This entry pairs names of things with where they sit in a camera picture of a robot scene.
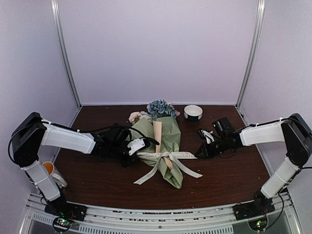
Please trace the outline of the white ribbon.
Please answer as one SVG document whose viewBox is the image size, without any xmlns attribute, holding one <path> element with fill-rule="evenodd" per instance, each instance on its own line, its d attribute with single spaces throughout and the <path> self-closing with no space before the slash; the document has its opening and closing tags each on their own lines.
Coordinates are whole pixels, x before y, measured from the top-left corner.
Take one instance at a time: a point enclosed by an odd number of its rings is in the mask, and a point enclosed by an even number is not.
<svg viewBox="0 0 312 234">
<path fill-rule="evenodd" d="M 138 153 L 139 158 L 145 164 L 152 167 L 151 171 L 134 182 L 141 185 L 151 179 L 157 172 L 160 172 L 163 179 L 173 187 L 180 189 L 183 182 L 183 174 L 194 178 L 200 178 L 199 174 L 180 162 L 181 159 L 196 159 L 190 152 L 164 152 L 164 153 Z"/>
</svg>

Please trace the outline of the pink and green wrapping paper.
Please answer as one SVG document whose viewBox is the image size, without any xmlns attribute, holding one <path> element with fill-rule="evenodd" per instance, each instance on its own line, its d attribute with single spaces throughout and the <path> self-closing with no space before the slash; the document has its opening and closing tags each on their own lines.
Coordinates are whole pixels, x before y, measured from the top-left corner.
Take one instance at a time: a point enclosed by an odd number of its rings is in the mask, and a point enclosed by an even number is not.
<svg viewBox="0 0 312 234">
<path fill-rule="evenodd" d="M 134 128 L 142 130 L 149 137 L 153 137 L 159 145 L 139 151 L 148 153 L 179 152 L 181 132 L 178 123 L 173 117 L 160 117 L 153 123 L 141 119 L 134 124 Z"/>
</svg>

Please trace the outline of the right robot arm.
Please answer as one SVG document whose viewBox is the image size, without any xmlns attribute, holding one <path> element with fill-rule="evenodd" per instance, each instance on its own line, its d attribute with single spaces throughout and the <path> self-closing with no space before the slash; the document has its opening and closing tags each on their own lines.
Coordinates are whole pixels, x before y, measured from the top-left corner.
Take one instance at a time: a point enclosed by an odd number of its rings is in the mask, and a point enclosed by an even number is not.
<svg viewBox="0 0 312 234">
<path fill-rule="evenodd" d="M 300 173 L 312 155 L 312 130 L 299 113 L 265 123 L 250 124 L 236 130 L 227 117 L 212 123 L 213 131 L 197 133 L 204 142 L 195 154 L 199 159 L 220 156 L 227 150 L 249 146 L 279 144 L 285 158 L 271 177 L 257 190 L 253 201 L 233 207 L 237 220 L 266 215 L 275 211 L 273 197 L 280 194 Z"/>
</svg>

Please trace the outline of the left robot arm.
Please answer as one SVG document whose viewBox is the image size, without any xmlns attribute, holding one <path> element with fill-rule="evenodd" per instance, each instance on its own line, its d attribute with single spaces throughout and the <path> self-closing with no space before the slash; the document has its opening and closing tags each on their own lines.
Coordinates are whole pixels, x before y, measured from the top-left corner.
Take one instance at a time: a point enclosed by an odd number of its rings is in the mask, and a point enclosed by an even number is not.
<svg viewBox="0 0 312 234">
<path fill-rule="evenodd" d="M 139 150 L 150 146 L 152 139 L 130 126 L 114 123 L 92 130 L 63 126 L 32 112 L 14 130 L 7 152 L 46 201 L 45 212 L 68 222 L 84 221 L 87 207 L 68 202 L 63 187 L 66 180 L 52 176 L 44 166 L 39 151 L 43 147 L 65 149 L 101 159 L 118 160 L 123 167 L 138 159 Z"/>
</svg>

